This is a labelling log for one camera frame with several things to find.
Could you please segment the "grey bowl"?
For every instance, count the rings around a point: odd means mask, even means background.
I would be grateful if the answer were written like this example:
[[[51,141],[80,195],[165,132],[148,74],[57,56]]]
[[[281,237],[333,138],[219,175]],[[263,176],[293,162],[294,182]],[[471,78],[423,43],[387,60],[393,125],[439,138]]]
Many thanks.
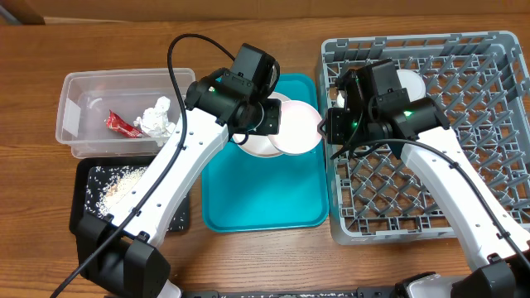
[[[400,84],[407,90],[411,102],[426,97],[426,85],[422,77],[412,70],[397,70]]]

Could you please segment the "black plastic tray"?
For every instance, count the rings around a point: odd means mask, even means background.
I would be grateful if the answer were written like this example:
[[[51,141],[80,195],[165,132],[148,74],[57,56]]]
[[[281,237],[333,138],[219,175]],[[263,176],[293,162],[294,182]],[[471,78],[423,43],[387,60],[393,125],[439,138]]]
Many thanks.
[[[119,178],[136,170],[146,170],[154,156],[91,157],[79,162],[70,212],[69,229],[73,233],[84,213],[101,216],[104,193]]]

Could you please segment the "red snack wrapper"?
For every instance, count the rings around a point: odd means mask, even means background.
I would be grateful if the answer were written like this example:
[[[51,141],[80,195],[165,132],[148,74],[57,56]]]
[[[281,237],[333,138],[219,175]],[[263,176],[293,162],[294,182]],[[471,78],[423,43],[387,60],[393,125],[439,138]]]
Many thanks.
[[[112,110],[109,111],[109,116],[106,120],[106,127],[114,132],[123,135],[126,138],[140,138],[143,137],[141,130],[126,123]]]

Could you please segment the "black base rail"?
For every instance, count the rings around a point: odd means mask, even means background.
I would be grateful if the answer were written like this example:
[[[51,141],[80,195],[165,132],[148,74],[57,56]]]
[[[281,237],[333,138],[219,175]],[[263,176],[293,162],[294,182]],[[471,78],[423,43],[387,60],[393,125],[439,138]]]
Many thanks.
[[[365,286],[353,290],[329,291],[184,291],[183,298],[397,298],[394,286]]]

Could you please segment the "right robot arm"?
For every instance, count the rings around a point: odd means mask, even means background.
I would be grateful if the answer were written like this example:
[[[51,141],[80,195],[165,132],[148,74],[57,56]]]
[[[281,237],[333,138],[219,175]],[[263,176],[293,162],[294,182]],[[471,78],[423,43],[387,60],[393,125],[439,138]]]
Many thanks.
[[[371,99],[329,108],[317,126],[343,151],[389,145],[445,215],[471,273],[426,272],[395,285],[395,297],[527,297],[529,232],[494,197],[461,148],[448,117],[430,98]]]

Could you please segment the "pale green cup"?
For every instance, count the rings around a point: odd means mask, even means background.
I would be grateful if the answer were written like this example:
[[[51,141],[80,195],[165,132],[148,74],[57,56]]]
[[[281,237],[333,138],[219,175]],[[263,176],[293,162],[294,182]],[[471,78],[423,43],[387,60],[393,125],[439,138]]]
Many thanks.
[[[345,106],[345,92],[339,90],[336,97],[336,106],[343,108]]]

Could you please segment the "small pink bowl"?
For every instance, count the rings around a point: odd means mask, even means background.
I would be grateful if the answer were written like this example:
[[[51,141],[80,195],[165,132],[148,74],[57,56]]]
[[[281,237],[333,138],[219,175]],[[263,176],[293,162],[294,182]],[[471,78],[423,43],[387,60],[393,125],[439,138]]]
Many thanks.
[[[281,104],[278,134],[269,135],[271,144],[287,155],[301,155],[314,149],[322,136],[317,126],[318,111],[306,102],[290,100]]]

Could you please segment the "grey dishwasher rack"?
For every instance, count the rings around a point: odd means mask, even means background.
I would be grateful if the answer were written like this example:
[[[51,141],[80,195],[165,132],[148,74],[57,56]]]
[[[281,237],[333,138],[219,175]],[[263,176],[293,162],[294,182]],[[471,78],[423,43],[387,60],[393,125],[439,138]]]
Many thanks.
[[[316,66],[319,108],[337,103],[346,70],[390,59],[417,74],[438,102],[465,155],[499,203],[529,225],[529,73],[509,31],[335,38]],[[358,158],[325,147],[330,231],[342,245],[450,238],[453,231],[425,186],[389,147]]]

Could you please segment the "teal serving tray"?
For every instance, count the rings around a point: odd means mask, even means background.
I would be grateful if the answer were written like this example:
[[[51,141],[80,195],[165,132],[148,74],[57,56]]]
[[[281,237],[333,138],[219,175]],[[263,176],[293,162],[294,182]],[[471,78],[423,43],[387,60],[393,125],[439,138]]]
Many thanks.
[[[299,156],[251,156],[230,142],[204,168],[202,216],[216,233],[307,228],[329,213],[324,145]]]

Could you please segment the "white tissue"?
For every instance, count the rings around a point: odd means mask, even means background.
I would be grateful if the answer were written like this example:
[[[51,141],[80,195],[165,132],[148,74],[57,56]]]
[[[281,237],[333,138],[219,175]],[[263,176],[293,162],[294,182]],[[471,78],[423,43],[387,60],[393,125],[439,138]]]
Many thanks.
[[[133,122],[135,127],[139,127],[144,135],[156,138],[156,143],[162,147],[173,133],[176,125],[168,118],[168,111],[171,106],[171,100],[168,97],[160,97],[155,106],[147,108],[141,117],[137,117]]]

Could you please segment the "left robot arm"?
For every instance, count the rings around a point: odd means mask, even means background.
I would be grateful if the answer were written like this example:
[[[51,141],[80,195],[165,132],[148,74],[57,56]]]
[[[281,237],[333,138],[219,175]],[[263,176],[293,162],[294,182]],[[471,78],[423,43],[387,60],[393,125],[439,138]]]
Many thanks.
[[[220,81],[226,69],[206,77],[200,104],[193,94],[176,96],[181,119],[140,180],[105,218],[84,215],[75,225],[77,273],[120,297],[180,297],[171,266],[160,254],[173,214],[208,162],[228,143],[231,127],[209,109],[220,95],[240,104]]]

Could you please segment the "large pink plate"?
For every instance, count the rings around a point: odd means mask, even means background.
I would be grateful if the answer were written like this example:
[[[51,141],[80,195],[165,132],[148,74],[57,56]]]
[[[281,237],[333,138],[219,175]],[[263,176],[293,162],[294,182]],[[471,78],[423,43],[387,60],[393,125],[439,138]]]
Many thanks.
[[[267,136],[249,135],[248,140],[243,145],[239,145],[244,140],[244,137],[244,134],[234,134],[232,139],[249,155],[262,158],[272,158],[282,155],[282,152],[276,149]]]

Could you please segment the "rice food leftovers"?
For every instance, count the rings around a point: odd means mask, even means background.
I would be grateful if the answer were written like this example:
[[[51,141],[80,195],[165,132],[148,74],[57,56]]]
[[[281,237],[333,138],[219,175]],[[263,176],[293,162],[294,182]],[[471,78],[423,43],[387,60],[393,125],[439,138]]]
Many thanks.
[[[85,186],[84,209],[103,218],[139,181],[146,166],[94,166]]]

